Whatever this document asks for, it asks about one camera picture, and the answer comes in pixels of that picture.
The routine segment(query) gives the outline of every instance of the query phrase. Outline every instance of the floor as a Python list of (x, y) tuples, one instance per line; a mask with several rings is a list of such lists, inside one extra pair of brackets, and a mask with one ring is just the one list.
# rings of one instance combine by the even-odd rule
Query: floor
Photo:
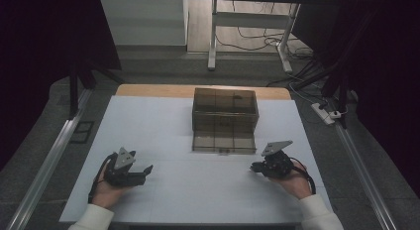
[[(252, 5), (256, 8), (263, 8), (261, 4), (255, 3)], [(222, 34), (220, 39), (226, 40), (227, 43), (236, 42), (236, 39)], [(241, 42), (241, 45), (256, 46), (254, 42), (249, 45)], [(220, 51), (217, 56), (216, 70), (209, 72), (207, 71), (207, 55), (203, 53), (205, 51), (206, 48), (197, 49), (197, 52), (194, 53), (187, 53), (184, 49), (176, 48), (165, 50), (159, 48), (119, 48), (118, 52), (123, 70), (116, 71), (116, 73), (131, 83), (241, 86), (266, 86), (272, 83), (271, 86), (288, 87), (290, 82), (297, 81), (285, 75), (276, 53), (238, 54), (237, 51), (230, 51), (229, 53)], [(292, 59), (291, 62), (296, 72), (306, 63), (307, 60), (305, 59)], [(40, 202), (34, 209), (26, 229), (68, 228), (68, 224), (58, 223), (58, 219), (78, 177), (89, 147), (94, 140), (108, 101), (118, 88), (115, 81), (100, 72), (94, 71), (94, 75), (98, 83), (89, 98), (86, 111), (81, 118), (81, 124), (77, 128), (78, 131), (83, 131), (85, 127), (89, 127), (91, 132), (77, 133), (72, 136)], [(321, 80), (315, 85), (322, 86), (323, 81)], [(304, 92), (291, 92), (291, 96), (298, 107), (333, 209), (345, 229), (382, 229), (359, 177), (349, 160), (348, 152), (337, 134), (336, 127), (325, 125), (310, 107), (311, 102), (318, 102), (320, 98), (319, 88), (316, 86), (307, 86), (304, 88)], [(368, 172), (383, 196), (397, 229), (418, 229), (420, 225), (419, 199), (380, 144), (358, 121), (355, 112), (358, 105), (357, 99), (350, 95), (349, 97), (349, 112), (346, 117), (349, 126), (348, 131), (367, 166)], [(0, 172), (0, 192), (2, 193), (0, 195), (0, 229), (6, 229), (38, 169), (49, 153), (68, 117), (68, 103), (68, 79), (63, 79), (52, 86), (50, 101), (44, 113), (22, 143), (15, 157)]]

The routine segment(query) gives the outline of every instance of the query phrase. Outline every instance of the white table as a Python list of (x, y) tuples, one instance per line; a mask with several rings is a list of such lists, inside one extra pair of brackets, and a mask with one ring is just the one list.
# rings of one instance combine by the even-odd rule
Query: white table
[(294, 101), (260, 99), (258, 106), (257, 153), (221, 156), (192, 153), (192, 98), (113, 96), (60, 221), (80, 218), (101, 163), (121, 147), (137, 151), (131, 172), (155, 167), (114, 207), (115, 222), (297, 225), (297, 200), (249, 170), (266, 143), (284, 140), (293, 141), (285, 152), (308, 167), (330, 207)]

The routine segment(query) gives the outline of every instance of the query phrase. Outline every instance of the human hand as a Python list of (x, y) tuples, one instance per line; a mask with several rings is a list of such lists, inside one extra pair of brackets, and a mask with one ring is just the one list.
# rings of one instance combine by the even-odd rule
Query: human hand
[[(305, 167), (297, 162), (293, 164), (302, 170), (305, 170)], [(291, 195), (302, 199), (312, 195), (311, 189), (309, 187), (308, 180), (303, 176), (303, 174), (292, 170), (291, 173), (284, 178), (270, 178), (269, 180), (277, 182), (283, 186), (283, 188), (290, 193)]]
[(129, 189), (133, 187), (132, 186), (116, 187), (109, 184), (104, 179), (104, 173), (107, 166), (108, 164), (104, 166), (98, 178), (98, 184), (96, 186), (95, 193), (93, 194), (92, 204), (110, 209), (114, 204), (118, 202), (120, 197), (125, 192), (127, 192)]

